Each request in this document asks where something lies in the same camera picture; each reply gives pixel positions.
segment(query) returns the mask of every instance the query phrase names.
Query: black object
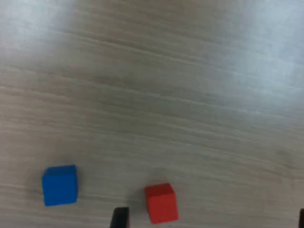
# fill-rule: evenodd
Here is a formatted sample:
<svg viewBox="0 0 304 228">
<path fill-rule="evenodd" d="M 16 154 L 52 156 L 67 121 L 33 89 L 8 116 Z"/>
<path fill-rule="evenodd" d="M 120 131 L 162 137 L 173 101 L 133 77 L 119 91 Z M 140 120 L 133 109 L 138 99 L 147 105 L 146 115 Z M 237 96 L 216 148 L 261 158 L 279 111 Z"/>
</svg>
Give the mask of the black object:
<svg viewBox="0 0 304 228">
<path fill-rule="evenodd" d="M 304 228 L 304 209 L 300 210 L 299 228 Z"/>
<path fill-rule="evenodd" d="M 129 228 L 129 208 L 115 208 L 110 228 Z"/>
</svg>

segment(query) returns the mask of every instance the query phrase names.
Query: red cube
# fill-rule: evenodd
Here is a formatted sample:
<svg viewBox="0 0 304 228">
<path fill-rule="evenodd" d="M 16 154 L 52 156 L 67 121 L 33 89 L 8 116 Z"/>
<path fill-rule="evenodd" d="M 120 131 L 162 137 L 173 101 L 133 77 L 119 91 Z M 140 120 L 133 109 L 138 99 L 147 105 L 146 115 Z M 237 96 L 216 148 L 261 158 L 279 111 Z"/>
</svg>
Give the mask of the red cube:
<svg viewBox="0 0 304 228">
<path fill-rule="evenodd" d="M 145 194 L 152 224 L 179 219 L 175 192 L 170 184 L 146 187 Z"/>
</svg>

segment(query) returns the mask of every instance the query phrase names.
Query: red block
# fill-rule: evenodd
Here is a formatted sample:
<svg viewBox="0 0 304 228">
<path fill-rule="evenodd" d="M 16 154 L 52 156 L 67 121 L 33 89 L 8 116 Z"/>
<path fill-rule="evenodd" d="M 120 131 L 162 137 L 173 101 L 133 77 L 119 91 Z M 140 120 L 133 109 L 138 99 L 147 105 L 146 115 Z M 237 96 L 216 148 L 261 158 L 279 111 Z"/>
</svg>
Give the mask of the red block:
<svg viewBox="0 0 304 228">
<path fill-rule="evenodd" d="M 170 184 L 146 187 L 145 194 L 152 224 L 179 219 L 175 192 Z"/>
</svg>

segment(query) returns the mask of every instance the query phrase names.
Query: blue cube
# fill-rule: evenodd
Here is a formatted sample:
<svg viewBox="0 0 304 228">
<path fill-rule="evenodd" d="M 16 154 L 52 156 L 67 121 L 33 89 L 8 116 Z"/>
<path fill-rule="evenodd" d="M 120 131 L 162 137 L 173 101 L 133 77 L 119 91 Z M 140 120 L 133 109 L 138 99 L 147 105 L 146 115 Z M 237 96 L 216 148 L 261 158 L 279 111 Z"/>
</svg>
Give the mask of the blue cube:
<svg viewBox="0 0 304 228">
<path fill-rule="evenodd" d="M 78 197 L 76 166 L 46 169 L 42 177 L 42 189 L 46 206 L 75 203 Z"/>
</svg>

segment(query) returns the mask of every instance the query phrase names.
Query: cube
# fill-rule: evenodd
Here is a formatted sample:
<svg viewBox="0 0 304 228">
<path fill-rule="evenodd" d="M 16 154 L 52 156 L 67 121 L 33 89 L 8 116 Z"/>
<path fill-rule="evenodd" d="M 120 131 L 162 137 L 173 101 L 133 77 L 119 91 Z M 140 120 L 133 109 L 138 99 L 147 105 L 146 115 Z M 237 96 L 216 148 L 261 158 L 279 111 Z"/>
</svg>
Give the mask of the cube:
<svg viewBox="0 0 304 228">
<path fill-rule="evenodd" d="M 129 228 L 129 208 L 115 208 L 110 228 Z"/>
<path fill-rule="evenodd" d="M 179 219 L 175 192 L 169 183 L 146 187 L 145 195 L 152 224 Z"/>
<path fill-rule="evenodd" d="M 42 189 L 46 206 L 75 203 L 78 197 L 76 166 L 46 169 L 42 177 Z"/>
</svg>

